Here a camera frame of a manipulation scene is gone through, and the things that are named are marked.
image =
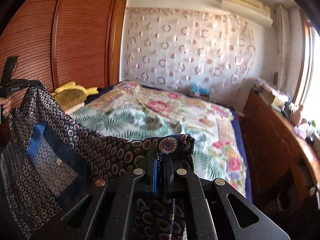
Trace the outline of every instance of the white curtain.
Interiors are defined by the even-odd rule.
[[[287,81],[287,55],[290,51],[290,25],[288,10],[284,9],[282,5],[276,6],[276,16],[278,23],[278,37],[279,37],[279,55],[278,55],[278,84],[279,90],[284,90]]]

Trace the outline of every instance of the yellow box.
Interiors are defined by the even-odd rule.
[[[270,8],[258,0],[228,0],[270,17]]]

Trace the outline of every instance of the plush toy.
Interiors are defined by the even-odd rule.
[[[51,95],[63,111],[67,114],[71,114],[71,112],[84,106],[84,101],[87,99],[87,96],[96,95],[98,93],[97,87],[85,89],[83,86],[76,85],[75,82],[71,81],[62,87],[57,88],[55,93],[52,93]]]

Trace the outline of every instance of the metal screw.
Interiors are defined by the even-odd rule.
[[[226,182],[224,181],[224,179],[215,179],[214,181],[218,186],[223,186]]]
[[[134,171],[133,171],[133,173],[134,174],[136,174],[136,175],[141,175],[142,173],[143,173],[143,169],[135,169]]]
[[[178,173],[179,175],[186,175],[186,174],[187,174],[187,171],[186,171],[185,169],[178,169],[178,170],[177,170],[177,173]]]
[[[104,179],[97,179],[95,182],[96,186],[98,186],[98,187],[104,186],[105,183],[106,183],[106,181]]]

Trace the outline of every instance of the floral blanket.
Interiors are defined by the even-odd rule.
[[[105,135],[129,139],[190,134],[195,139],[194,172],[198,177],[224,178],[245,196],[246,166],[228,108],[124,81],[71,117]]]

